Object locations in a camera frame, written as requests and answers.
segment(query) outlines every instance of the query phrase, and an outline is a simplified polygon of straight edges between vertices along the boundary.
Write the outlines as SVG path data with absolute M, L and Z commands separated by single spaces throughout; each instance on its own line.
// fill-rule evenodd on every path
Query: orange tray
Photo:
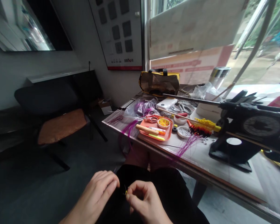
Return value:
M 156 118 L 159 120 L 161 116 L 154 115 L 154 117 L 156 117 Z M 164 138 L 164 139 L 165 139 L 164 141 L 168 141 L 169 138 L 170 138 L 170 136 L 171 136 L 172 127 L 173 127 L 173 122 L 172 122 L 172 120 L 171 120 L 170 118 L 167 118 L 167 117 L 164 117 L 164 118 L 166 118 L 168 121 L 170 121 L 170 127 L 167 128 L 167 129 L 164 129 L 164 130 L 166 130 L 166 134 L 165 134 L 165 135 L 160 135 L 160 134 L 159 134 L 158 136 Z M 157 123 L 157 122 L 151 123 L 151 122 L 145 121 L 145 119 L 141 122 L 140 125 L 141 125 L 141 126 L 145 126 L 145 127 L 146 127 L 146 126 L 149 126 L 149 127 L 152 127 L 152 128 L 160 128 L 160 127 L 158 126 L 158 123 Z M 154 139 L 154 140 L 158 140 L 158 141 L 164 142 L 163 140 L 159 140 L 159 139 L 157 139 L 157 138 L 154 138 L 154 137 L 149 136 L 149 135 L 148 135 L 146 132 L 144 132 L 144 131 L 139 130 L 139 132 L 140 132 L 142 135 L 145 135 L 145 136 L 147 136 L 147 137 L 150 137 L 150 138 L 152 138 L 152 139 Z

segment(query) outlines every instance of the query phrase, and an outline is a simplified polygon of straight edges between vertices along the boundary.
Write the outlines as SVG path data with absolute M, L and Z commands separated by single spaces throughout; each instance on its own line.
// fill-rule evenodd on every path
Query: pants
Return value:
M 151 181 L 155 185 L 164 210 L 174 224 L 209 223 L 194 205 L 178 170 L 167 167 L 149 172 L 142 167 L 123 165 L 116 174 L 120 188 L 110 197 L 97 223 L 143 223 L 136 211 L 130 215 L 130 206 L 125 199 L 126 189 L 136 180 Z

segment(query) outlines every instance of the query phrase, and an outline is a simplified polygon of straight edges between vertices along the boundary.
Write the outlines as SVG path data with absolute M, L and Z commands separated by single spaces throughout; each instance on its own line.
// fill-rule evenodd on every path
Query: wall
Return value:
M 88 0 L 52 3 L 82 66 L 90 61 L 95 69 L 105 97 L 118 107 L 140 92 L 140 72 L 108 71 Z
M 0 48 L 0 110 L 18 105 L 13 94 L 31 84 L 26 77 L 80 67 L 73 51 L 4 52 Z

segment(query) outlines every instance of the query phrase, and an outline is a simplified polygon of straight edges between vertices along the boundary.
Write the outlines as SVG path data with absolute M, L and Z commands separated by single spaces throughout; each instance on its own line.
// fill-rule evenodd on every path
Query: white table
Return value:
M 132 99 L 135 100 L 140 96 L 139 93 Z M 117 111 L 102 122 L 108 124 L 110 120 L 123 113 L 123 111 Z M 122 120 L 108 126 L 121 132 L 129 122 L 131 121 Z M 177 134 L 171 134 L 168 141 L 160 144 L 160 141 L 140 134 L 137 129 L 131 131 L 130 140 L 170 159 L 176 157 L 175 152 L 178 148 L 161 144 L 178 146 L 185 141 Z M 197 180 L 193 193 L 194 202 L 199 203 L 206 186 L 211 186 L 265 220 L 280 223 L 280 169 L 258 153 L 249 161 L 252 172 L 242 172 L 209 157 L 210 143 L 208 145 L 200 141 L 197 144 L 194 143 L 181 158 L 174 159 L 172 163 L 174 167 Z

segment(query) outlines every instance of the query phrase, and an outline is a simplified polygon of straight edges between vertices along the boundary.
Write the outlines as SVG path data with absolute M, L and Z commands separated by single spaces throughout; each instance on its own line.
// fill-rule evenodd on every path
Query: black machine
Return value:
M 217 122 L 221 131 L 214 132 L 218 139 L 211 144 L 209 155 L 242 171 L 252 172 L 248 160 L 262 149 L 266 157 L 280 162 L 280 108 L 258 102 L 238 103 L 249 97 L 246 93 L 242 91 L 222 103 L 164 95 L 222 108 L 221 119 Z

